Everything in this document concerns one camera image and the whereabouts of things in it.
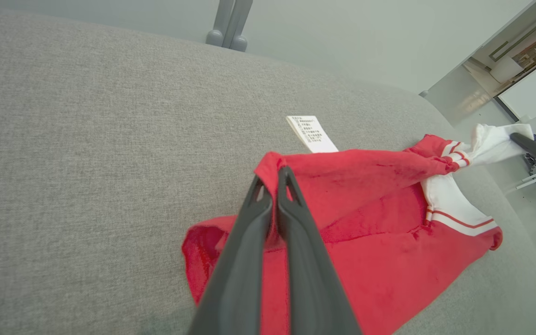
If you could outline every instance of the clothing label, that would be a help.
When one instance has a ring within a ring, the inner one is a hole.
[[[335,153],[338,151],[322,129],[317,117],[287,116],[287,122],[312,153]]]

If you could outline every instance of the beige floor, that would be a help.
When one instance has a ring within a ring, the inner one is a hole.
[[[492,95],[464,67],[445,76],[429,90],[426,99],[446,117],[456,129],[456,140],[467,141],[470,131],[477,123],[501,126],[513,120],[492,99]],[[536,184],[516,189],[528,176],[523,159],[514,157],[489,165],[487,170],[525,225],[536,246]],[[536,294],[536,286],[531,288]],[[536,301],[530,301],[536,311]],[[536,312],[523,320],[521,335],[536,335]]]

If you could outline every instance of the white stripe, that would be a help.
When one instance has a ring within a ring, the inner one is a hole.
[[[483,220],[483,222],[485,222],[487,220],[490,220],[490,219],[491,219],[491,216],[488,216],[485,220]],[[447,225],[448,227],[451,227],[455,231],[458,231],[458,232],[463,233],[464,235],[468,235],[468,236],[477,236],[477,235],[479,235],[481,233],[485,233],[486,231],[492,230],[495,227],[497,227],[496,221],[491,221],[490,223],[487,223],[487,224],[485,224],[483,226],[476,227],[476,228],[471,228],[471,227],[467,227],[465,225],[461,225],[460,223],[458,223],[458,222],[454,221],[453,219],[449,218],[448,216],[445,216],[445,215],[442,215],[442,214],[439,214],[439,213],[434,213],[434,215],[432,216],[431,220],[444,223],[444,225]]]
[[[442,157],[449,155],[450,151],[452,150],[452,148],[454,148],[456,144],[458,144],[457,141],[452,141],[452,143],[445,146],[444,150],[442,151]]]

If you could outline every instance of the glossy floor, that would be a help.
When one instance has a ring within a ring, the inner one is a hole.
[[[470,132],[477,123],[502,126],[513,120],[495,102],[470,72],[460,66],[429,90],[426,99],[455,127],[456,140],[470,140]],[[520,157],[487,166],[515,212],[525,225],[536,247],[536,184],[516,189],[528,174]],[[536,295],[536,285],[531,288]],[[534,313],[523,320],[519,335],[536,334],[536,300],[530,301]]]

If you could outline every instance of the gray fabric surface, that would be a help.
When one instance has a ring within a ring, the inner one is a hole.
[[[0,10],[0,334],[184,333],[185,232],[235,214],[266,151],[307,152],[287,115],[316,115],[340,150],[453,135],[400,89]],[[400,334],[507,333],[522,316],[523,226],[482,168],[457,182],[503,245]]]

